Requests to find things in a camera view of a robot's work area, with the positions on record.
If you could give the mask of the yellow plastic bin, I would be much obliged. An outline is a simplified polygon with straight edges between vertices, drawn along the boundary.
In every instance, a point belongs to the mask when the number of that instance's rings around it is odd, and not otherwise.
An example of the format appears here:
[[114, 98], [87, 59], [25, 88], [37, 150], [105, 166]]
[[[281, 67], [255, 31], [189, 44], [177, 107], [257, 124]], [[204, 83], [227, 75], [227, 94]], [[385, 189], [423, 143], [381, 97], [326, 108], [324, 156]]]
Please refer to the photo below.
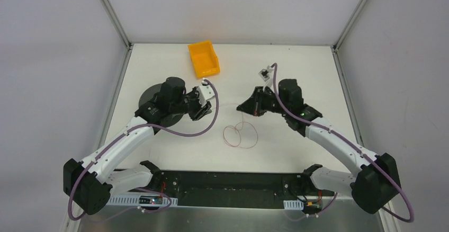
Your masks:
[[210, 40], [189, 44], [187, 47], [197, 78], [220, 73], [219, 59]]

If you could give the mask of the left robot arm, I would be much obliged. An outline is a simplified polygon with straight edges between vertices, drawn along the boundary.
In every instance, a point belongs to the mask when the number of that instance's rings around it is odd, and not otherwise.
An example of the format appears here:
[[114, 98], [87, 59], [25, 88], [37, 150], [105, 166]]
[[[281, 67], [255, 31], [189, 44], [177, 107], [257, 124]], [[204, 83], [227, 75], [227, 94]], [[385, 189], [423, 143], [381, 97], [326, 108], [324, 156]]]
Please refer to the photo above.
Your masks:
[[80, 161], [68, 160], [63, 166], [63, 191], [69, 196], [67, 213], [70, 220], [99, 212], [110, 197], [144, 187], [155, 192], [161, 187], [159, 168], [150, 161], [115, 172], [117, 166], [137, 147], [153, 139], [160, 131], [181, 137], [197, 137], [209, 131], [218, 117], [215, 109], [211, 123], [197, 133], [181, 133], [170, 129], [187, 114], [198, 121], [212, 112], [211, 100], [219, 105], [218, 91], [204, 78], [190, 92], [179, 77], [146, 89], [138, 109], [125, 127], [109, 142]]

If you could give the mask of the black cable spool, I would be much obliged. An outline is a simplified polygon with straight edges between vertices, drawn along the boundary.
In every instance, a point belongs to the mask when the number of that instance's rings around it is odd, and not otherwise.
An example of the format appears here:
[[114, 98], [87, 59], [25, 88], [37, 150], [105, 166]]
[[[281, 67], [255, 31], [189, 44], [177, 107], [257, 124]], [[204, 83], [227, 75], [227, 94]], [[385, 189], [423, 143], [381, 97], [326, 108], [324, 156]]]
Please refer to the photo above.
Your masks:
[[183, 115], [168, 115], [165, 112], [162, 112], [161, 109], [163, 107], [157, 104], [161, 86], [162, 83], [153, 85], [142, 93], [138, 102], [138, 109], [134, 114], [135, 116], [141, 116], [148, 123], [161, 125], [163, 127], [171, 127], [177, 124], [181, 120]]

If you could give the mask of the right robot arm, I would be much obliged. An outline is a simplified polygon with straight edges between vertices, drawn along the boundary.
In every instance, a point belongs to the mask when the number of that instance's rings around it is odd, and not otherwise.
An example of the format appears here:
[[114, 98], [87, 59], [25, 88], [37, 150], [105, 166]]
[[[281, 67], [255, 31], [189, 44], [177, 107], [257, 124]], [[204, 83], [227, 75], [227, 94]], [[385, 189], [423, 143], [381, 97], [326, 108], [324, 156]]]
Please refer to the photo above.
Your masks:
[[301, 190], [313, 195], [329, 190], [350, 196], [367, 213], [374, 214], [398, 195], [401, 188], [395, 159], [378, 155], [350, 140], [329, 132], [329, 120], [303, 101], [302, 89], [295, 79], [279, 82], [277, 93], [270, 87], [256, 86], [250, 98], [237, 106], [237, 111], [260, 117], [266, 112], [280, 114], [287, 125], [323, 147], [349, 171], [333, 171], [313, 165], [303, 171]]

